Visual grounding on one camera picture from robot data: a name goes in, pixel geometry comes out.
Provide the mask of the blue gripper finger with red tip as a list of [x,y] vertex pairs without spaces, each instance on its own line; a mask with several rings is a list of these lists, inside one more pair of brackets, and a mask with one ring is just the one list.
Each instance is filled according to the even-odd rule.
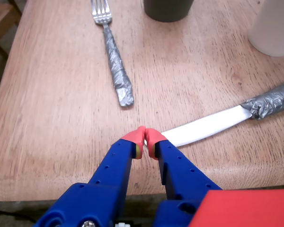
[[209,190],[220,190],[180,150],[155,129],[145,131],[149,156],[159,162],[167,199],[157,208],[153,226],[187,227]]
[[131,164],[142,157],[146,128],[115,142],[88,183],[73,184],[36,227],[112,227],[123,208]]

